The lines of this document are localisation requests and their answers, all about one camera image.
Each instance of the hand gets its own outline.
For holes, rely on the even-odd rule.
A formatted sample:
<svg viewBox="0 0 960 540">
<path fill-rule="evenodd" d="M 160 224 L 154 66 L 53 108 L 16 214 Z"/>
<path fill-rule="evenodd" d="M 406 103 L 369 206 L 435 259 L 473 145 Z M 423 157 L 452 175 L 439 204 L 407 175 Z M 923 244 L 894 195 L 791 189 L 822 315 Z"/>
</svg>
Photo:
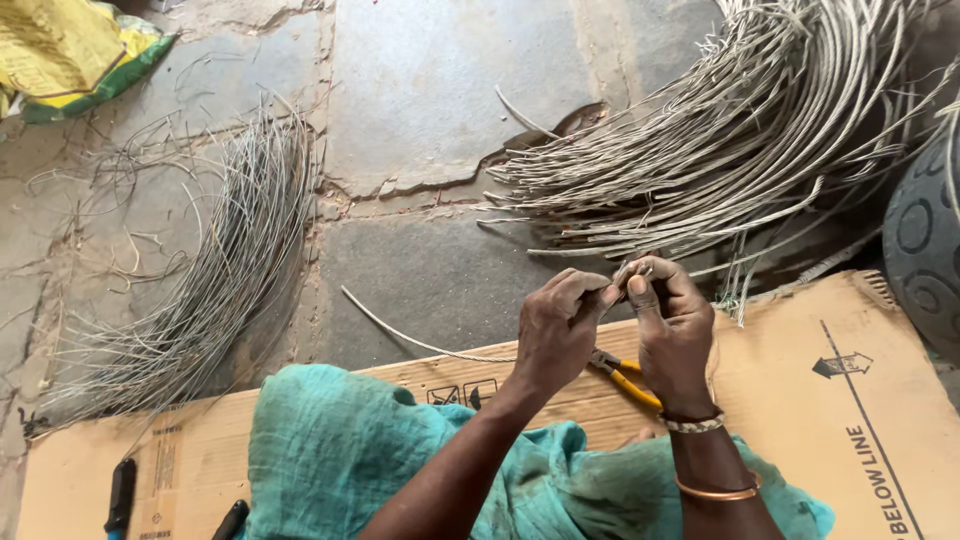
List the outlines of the hand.
<svg viewBox="0 0 960 540">
<path fill-rule="evenodd" d="M 576 379 L 593 354 L 600 317 L 619 296 L 610 285 L 599 274 L 567 268 L 527 296 L 510 382 L 546 403 Z"/>
<path fill-rule="evenodd" d="M 651 269 L 649 279 L 637 274 L 641 268 Z M 713 416 L 706 381 L 713 308 L 676 262 L 643 257 L 614 280 L 622 282 L 624 274 L 631 276 L 627 295 L 640 334 L 640 368 L 664 413 L 679 420 Z"/>
</svg>

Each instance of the fingernail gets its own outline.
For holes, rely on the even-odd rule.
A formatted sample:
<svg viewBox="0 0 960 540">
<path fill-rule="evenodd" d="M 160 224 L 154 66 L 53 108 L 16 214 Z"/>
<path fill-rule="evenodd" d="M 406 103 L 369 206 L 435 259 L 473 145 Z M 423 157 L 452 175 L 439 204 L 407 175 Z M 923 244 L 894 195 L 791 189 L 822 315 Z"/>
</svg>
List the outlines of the fingernail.
<svg viewBox="0 0 960 540">
<path fill-rule="evenodd" d="M 627 282 L 627 288 L 631 294 L 643 294 L 647 292 L 647 281 L 641 276 L 633 276 Z"/>
</svg>

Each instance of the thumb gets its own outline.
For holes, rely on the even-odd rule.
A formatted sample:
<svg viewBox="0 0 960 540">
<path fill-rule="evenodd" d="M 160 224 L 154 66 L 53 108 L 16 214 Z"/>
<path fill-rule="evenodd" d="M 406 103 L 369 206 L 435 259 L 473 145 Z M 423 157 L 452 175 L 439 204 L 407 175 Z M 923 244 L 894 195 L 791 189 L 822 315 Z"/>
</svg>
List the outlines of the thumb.
<svg viewBox="0 0 960 540">
<path fill-rule="evenodd" d="M 661 330 L 665 325 L 660 315 L 660 299 L 657 291 L 644 276 L 633 276 L 627 282 L 627 296 L 636 313 L 639 330 Z"/>
</svg>

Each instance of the black rubber tire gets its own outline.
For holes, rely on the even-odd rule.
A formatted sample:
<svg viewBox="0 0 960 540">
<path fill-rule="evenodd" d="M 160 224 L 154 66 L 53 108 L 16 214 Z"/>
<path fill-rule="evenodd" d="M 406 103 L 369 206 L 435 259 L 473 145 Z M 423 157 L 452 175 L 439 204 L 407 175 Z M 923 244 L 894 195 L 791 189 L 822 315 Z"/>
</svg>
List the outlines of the black rubber tire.
<svg viewBox="0 0 960 540">
<path fill-rule="evenodd" d="M 960 143 L 960 134 L 954 139 Z M 934 141 L 900 181 L 883 220 L 883 255 L 910 320 L 960 366 L 960 223 L 947 191 L 946 153 L 946 141 Z M 952 154 L 957 160 L 960 144 Z M 953 170 L 960 175 L 956 164 Z"/>
</svg>

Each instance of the braided bracelet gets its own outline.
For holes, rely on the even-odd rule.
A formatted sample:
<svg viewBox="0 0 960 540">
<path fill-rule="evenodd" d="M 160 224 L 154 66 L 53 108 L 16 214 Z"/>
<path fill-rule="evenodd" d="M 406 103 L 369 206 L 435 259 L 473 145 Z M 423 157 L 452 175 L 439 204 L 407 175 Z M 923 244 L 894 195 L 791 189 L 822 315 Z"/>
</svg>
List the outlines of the braided bracelet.
<svg viewBox="0 0 960 540">
<path fill-rule="evenodd" d="M 657 418 L 660 419 L 660 423 L 665 425 L 668 430 L 676 431 L 677 433 L 703 433 L 704 431 L 716 430 L 723 426 L 723 411 L 719 408 L 717 411 L 715 417 L 700 422 L 674 422 L 667 420 L 666 417 L 663 416 L 663 411 L 657 414 Z"/>
</svg>

